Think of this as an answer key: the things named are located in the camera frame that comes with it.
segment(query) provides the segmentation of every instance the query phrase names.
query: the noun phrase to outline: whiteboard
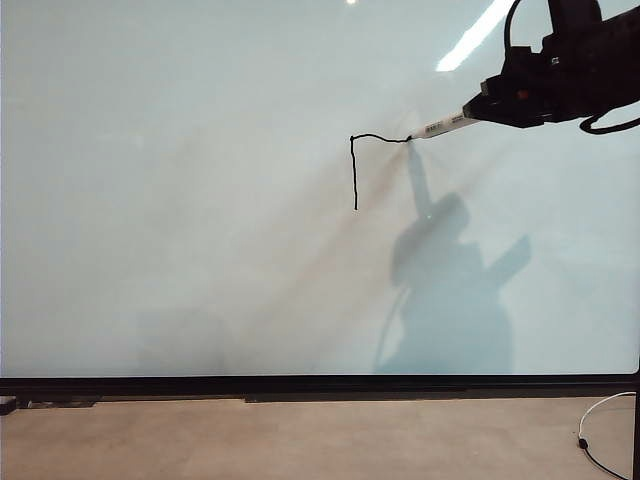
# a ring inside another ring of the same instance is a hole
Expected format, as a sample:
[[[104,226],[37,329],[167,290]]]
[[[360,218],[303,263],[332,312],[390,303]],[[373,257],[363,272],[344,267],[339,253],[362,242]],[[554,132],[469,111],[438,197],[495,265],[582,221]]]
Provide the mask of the whiteboard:
[[[3,1],[2,375],[635,372],[638,130],[363,139],[353,210],[349,136],[458,110],[508,4]]]

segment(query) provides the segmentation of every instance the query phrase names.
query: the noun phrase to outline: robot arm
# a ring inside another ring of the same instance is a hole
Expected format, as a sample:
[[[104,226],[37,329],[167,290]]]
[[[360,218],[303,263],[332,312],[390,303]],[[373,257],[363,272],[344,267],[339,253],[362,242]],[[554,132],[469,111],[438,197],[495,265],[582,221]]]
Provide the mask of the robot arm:
[[[640,125],[636,119],[591,127],[610,110],[640,100],[640,6],[603,21],[597,0],[549,0],[553,33],[543,39],[542,51],[533,53],[528,46],[511,46],[511,20],[520,1],[507,15],[502,71],[482,82],[481,93],[463,107],[466,121],[435,122],[412,138],[473,120],[528,128],[589,117],[580,128],[593,134]],[[434,128],[439,123],[441,128]]]

